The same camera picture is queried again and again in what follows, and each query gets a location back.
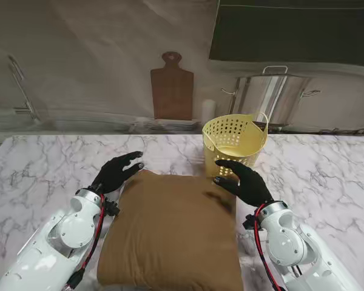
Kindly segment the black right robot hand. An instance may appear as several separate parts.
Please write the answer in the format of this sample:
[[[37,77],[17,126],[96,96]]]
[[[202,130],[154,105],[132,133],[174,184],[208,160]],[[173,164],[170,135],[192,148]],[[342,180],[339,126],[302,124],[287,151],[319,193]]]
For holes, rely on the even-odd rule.
[[[239,197],[244,203],[260,207],[262,204],[274,201],[270,191],[266,187],[263,178],[250,167],[236,161],[217,160],[217,166],[230,169],[238,177],[238,182],[233,179],[216,176],[214,183],[231,194]]]

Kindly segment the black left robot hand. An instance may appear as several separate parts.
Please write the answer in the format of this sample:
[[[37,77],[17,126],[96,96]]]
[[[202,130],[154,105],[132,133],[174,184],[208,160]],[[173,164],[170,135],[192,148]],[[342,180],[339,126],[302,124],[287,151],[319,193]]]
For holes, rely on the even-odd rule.
[[[144,168],[142,162],[130,165],[134,159],[142,156],[143,152],[135,151],[107,161],[88,189],[98,195],[105,195],[119,189],[128,179]]]

